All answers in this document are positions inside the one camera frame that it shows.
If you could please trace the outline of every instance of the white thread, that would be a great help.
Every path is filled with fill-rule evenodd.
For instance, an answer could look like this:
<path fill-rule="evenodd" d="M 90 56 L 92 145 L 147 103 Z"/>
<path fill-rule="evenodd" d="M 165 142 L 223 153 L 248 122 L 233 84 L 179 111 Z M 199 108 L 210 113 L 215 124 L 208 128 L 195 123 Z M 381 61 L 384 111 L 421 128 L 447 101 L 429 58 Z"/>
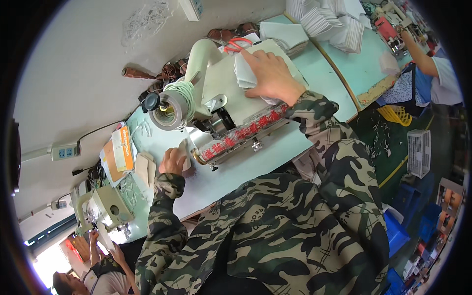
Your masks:
<path fill-rule="evenodd" d="M 195 113 L 195 102 L 194 102 L 194 85 L 188 81 L 179 81 L 167 84 L 164 87 L 164 91 L 174 90 L 179 92 L 185 99 L 187 103 L 187 117 L 182 119 L 182 123 L 176 128 L 176 130 L 182 130 L 187 125 L 187 121 L 190 121 L 194 118 Z M 175 117 L 175 113 L 169 113 L 167 116 L 171 116 L 172 119 Z"/>

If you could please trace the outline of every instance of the cable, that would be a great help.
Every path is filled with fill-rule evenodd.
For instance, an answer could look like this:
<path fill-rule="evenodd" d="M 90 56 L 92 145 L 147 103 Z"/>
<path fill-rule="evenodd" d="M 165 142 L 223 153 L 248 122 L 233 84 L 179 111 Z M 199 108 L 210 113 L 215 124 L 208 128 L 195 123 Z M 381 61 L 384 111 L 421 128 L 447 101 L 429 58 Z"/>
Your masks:
<path fill-rule="evenodd" d="M 179 92 L 185 99 L 185 102 L 188 106 L 187 117 L 182 120 L 182 123 L 176 128 L 176 130 L 182 130 L 187 125 L 187 121 L 190 121 L 194 118 L 195 114 L 195 102 L 194 102 L 194 85 L 188 81 L 179 81 L 171 84 L 167 84 L 164 87 L 166 90 L 174 90 Z M 172 121 L 175 118 L 174 112 L 162 112 L 165 119 Z"/>
<path fill-rule="evenodd" d="M 93 132 L 96 132 L 96 131 L 98 131 L 98 130 L 100 130 L 100 129 L 106 128 L 106 127 L 111 126 L 111 125 L 113 125 L 113 124 L 118 124 L 118 123 L 121 122 L 121 121 L 123 121 L 123 120 L 120 120 L 120 121 L 113 122 L 113 123 L 110 123 L 110 124 L 108 124 L 108 125 L 102 126 L 102 127 L 97 128 L 97 129 L 95 129 L 95 130 L 93 130 L 93 131 L 90 131 L 89 133 L 87 133 L 87 134 L 83 135 L 82 137 L 80 137 L 79 140 L 77 140 L 77 150 L 76 150 L 76 153 L 77 153 L 77 154 L 76 154 L 76 156 L 78 156 L 79 153 L 80 153 L 80 140 L 81 140 L 82 138 L 84 138 L 84 137 L 86 137 L 87 135 L 92 134 Z"/>
<path fill-rule="evenodd" d="M 92 168 L 95 168 L 96 165 L 93 165 L 92 167 L 89 167 L 89 168 L 85 168 L 85 169 L 78 169 L 78 170 L 74 170 L 72 171 L 72 176 L 75 176 L 77 174 L 80 174 L 88 169 L 92 169 Z"/>
<path fill-rule="evenodd" d="M 59 200 L 62 199 L 63 197 L 65 197 L 65 196 L 67 196 L 67 195 L 70 195 L 70 193 L 65 194 L 65 195 L 61 196 L 60 198 L 58 198 L 58 202 L 57 202 L 57 205 L 56 205 L 57 209 L 59 209 Z"/>

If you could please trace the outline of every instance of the power cord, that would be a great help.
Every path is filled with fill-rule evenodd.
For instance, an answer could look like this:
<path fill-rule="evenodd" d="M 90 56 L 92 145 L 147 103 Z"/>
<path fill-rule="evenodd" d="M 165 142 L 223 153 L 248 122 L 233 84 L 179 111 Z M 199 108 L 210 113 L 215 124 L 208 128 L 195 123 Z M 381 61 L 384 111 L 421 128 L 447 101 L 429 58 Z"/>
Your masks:
<path fill-rule="evenodd" d="M 80 154 L 80 140 L 81 140 L 82 138 L 86 137 L 87 135 L 92 134 L 93 132 L 96 132 L 96 131 L 98 131 L 98 130 L 101 130 L 101 129 L 103 129 L 103 128 L 106 128 L 106 127 L 108 127 L 108 126 L 111 126 L 111 125 L 113 125 L 113 124 L 118 124 L 118 123 L 121 122 L 121 121 L 123 121 L 123 120 L 116 121 L 116 122 L 110 123 L 110 124 L 108 124 L 108 125 L 102 126 L 102 127 L 97 128 L 97 129 L 95 129 L 95 130 L 93 130 L 93 131 L 90 131 L 89 133 L 87 133 L 87 134 L 83 135 L 82 137 L 80 137 L 79 140 L 77 140 L 77 149 L 76 149 L 76 153 L 77 153 L 77 154 L 76 154 L 76 156 L 78 156 L 78 155 Z"/>
<path fill-rule="evenodd" d="M 57 204 L 56 204 L 57 209 L 59 209 L 59 200 L 61 200 L 63 197 L 68 196 L 68 195 L 70 195 L 70 193 L 65 194 L 65 195 L 61 196 L 60 198 L 58 198 L 58 201 L 57 201 Z"/>
<path fill-rule="evenodd" d="M 89 168 L 85 168 L 85 169 L 74 170 L 74 171 L 72 171 L 72 176 L 75 176 L 77 174 L 80 174 L 80 173 L 82 173 L 86 170 L 92 169 L 92 168 L 95 168 L 95 165 L 93 165 L 92 167 L 89 167 Z"/>

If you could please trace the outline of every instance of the white wall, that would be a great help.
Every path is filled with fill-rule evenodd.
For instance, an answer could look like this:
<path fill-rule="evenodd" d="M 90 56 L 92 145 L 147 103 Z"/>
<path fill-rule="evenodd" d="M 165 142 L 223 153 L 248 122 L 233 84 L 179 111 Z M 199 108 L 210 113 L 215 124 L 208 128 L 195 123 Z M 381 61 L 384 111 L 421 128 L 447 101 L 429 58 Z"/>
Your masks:
<path fill-rule="evenodd" d="M 20 223 L 21 235 L 24 241 L 31 239 L 48 227 L 74 214 L 74 208 L 69 205 L 71 204 L 70 196 L 66 196 L 61 200 L 67 202 L 67 208 L 53 210 L 48 207 Z"/>
<path fill-rule="evenodd" d="M 156 34 L 149 31 L 124 47 L 123 23 L 135 11 L 146 14 L 155 0 L 70 0 L 37 43 L 17 92 L 22 153 L 53 142 L 74 143 L 83 134 L 119 120 L 137 106 L 151 80 L 121 76 L 128 63 L 157 74 L 212 28 L 234 28 L 281 14 L 285 0 L 202 0 L 199 22 L 188 22 L 177 0 L 168 0 L 169 17 Z M 17 216 L 70 192 L 86 173 L 76 168 L 98 161 L 110 137 L 109 127 L 82 141 L 82 155 L 52 162 L 43 156 L 22 164 Z"/>

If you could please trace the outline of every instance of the power strip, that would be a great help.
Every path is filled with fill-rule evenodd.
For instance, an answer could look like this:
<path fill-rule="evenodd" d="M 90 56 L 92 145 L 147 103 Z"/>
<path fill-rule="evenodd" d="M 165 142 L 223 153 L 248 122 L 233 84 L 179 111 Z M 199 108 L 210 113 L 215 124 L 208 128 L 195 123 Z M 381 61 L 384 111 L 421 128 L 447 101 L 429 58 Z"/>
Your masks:
<path fill-rule="evenodd" d="M 70 159 L 78 156 L 80 156 L 80 146 L 79 150 L 77 150 L 77 144 L 59 145 L 51 148 L 51 158 L 53 161 Z"/>
<path fill-rule="evenodd" d="M 189 21 L 196 22 L 200 20 L 200 16 L 203 13 L 201 0 L 179 0 L 179 2 Z"/>
<path fill-rule="evenodd" d="M 51 209 L 53 210 L 59 210 L 59 209 L 64 209 L 67 208 L 67 201 L 54 201 L 51 203 Z"/>

